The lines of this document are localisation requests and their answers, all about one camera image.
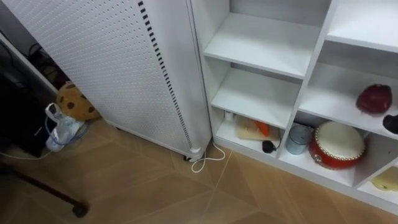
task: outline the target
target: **white bag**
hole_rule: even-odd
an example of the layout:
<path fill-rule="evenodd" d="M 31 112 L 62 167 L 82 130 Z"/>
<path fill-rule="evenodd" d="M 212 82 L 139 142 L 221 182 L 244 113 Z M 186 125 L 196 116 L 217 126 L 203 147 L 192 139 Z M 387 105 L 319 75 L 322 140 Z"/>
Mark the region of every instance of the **white bag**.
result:
<path fill-rule="evenodd" d="M 54 107 L 55 112 L 52 113 L 50 108 Z M 77 121 L 61 112 L 61 109 L 55 103 L 49 104 L 45 113 L 47 116 L 57 123 L 57 126 L 52 130 L 49 138 L 47 139 L 45 145 L 48 149 L 53 152 L 59 152 L 64 146 L 72 143 L 73 137 L 77 131 L 84 125 L 84 121 Z"/>

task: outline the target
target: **black stand leg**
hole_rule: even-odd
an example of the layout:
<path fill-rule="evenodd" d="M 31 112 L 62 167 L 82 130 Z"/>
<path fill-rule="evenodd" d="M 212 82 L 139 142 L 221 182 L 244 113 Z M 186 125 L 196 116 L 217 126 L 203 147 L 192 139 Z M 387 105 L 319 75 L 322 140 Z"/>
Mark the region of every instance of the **black stand leg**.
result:
<path fill-rule="evenodd" d="M 53 196 L 73 205 L 72 212 L 76 215 L 76 217 L 81 218 L 87 214 L 88 207 L 84 203 L 81 203 L 81 202 L 63 194 L 63 193 L 59 192 L 58 190 L 55 190 L 55 189 L 51 188 L 50 186 L 43 184 L 40 181 L 38 181 L 32 177 L 29 177 L 28 175 L 25 175 L 21 172 L 16 171 L 11 166 L 6 166 L 6 172 L 8 174 L 14 175 L 14 176 L 20 178 L 21 180 L 28 182 L 40 189 L 52 194 Z"/>

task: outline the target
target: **stuffed toy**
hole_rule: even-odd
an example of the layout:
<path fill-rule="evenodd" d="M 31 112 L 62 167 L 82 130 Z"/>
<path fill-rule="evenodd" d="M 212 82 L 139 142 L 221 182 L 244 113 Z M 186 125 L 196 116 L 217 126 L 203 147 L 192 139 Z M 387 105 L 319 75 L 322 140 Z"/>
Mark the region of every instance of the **stuffed toy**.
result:
<path fill-rule="evenodd" d="M 66 82 L 57 95 L 62 113 L 79 121 L 99 118 L 100 114 L 72 82 Z"/>

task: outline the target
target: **small black object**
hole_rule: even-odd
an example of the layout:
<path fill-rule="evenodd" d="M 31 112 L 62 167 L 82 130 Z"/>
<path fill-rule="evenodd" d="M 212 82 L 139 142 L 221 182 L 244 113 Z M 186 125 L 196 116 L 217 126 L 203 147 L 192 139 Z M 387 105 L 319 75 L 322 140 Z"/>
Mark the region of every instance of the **small black object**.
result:
<path fill-rule="evenodd" d="M 192 158 L 190 158 L 190 157 L 187 157 L 187 156 L 184 156 L 184 157 L 183 157 L 183 159 L 184 159 L 184 161 L 188 161 L 188 162 L 190 162 Z"/>
<path fill-rule="evenodd" d="M 398 115 L 385 116 L 383 119 L 383 126 L 393 134 L 398 134 Z"/>
<path fill-rule="evenodd" d="M 77 218 L 83 218 L 88 213 L 88 207 L 85 204 L 81 203 L 75 205 L 72 209 L 72 212 Z"/>
<path fill-rule="evenodd" d="M 262 142 L 262 151 L 263 152 L 272 153 L 275 150 L 276 150 L 276 148 L 274 146 L 274 143 L 272 143 L 272 141 L 266 140 L 266 141 Z"/>

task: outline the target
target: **white cable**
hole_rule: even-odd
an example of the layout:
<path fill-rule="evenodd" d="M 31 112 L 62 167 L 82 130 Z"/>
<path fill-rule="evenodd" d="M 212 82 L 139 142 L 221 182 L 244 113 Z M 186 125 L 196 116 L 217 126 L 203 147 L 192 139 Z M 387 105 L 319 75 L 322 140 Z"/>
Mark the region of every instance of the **white cable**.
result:
<path fill-rule="evenodd" d="M 221 157 L 221 158 L 219 158 L 219 159 L 217 159 L 217 158 L 206 158 L 206 151 L 205 151 L 205 157 L 202 158 L 202 159 L 199 159 L 199 160 L 195 161 L 195 162 L 192 164 L 192 166 L 191 166 L 192 172 L 194 172 L 194 173 L 197 174 L 197 173 L 199 173 L 201 170 L 203 170 L 203 168 L 205 168 L 206 160 L 211 160 L 211 161 L 222 161 L 223 159 L 225 159 L 225 152 L 224 152 L 222 149 L 220 149 L 218 146 L 216 146 L 216 144 L 215 144 L 214 142 L 213 142 L 213 145 L 214 145 L 214 147 L 216 147 L 216 149 L 218 149 L 220 152 L 223 153 L 223 157 Z M 203 164 L 202 164 L 201 168 L 200 168 L 199 170 L 194 170 L 193 167 L 194 167 L 198 162 L 200 162 L 200 161 L 203 161 Z"/>
<path fill-rule="evenodd" d="M 13 159 L 25 159 L 25 160 L 39 160 L 39 159 L 43 159 L 44 157 L 48 156 L 50 153 L 51 153 L 51 151 L 48 152 L 46 155 L 44 155 L 44 156 L 42 156 L 42 157 L 39 157 L 39 158 L 29 158 L 29 157 L 11 156 L 11 155 L 8 155 L 8 154 L 5 154 L 5 153 L 0 152 L 0 154 L 2 154 L 2 155 L 4 155 L 4 156 L 7 156 L 7 157 L 10 157 L 10 158 L 13 158 Z"/>

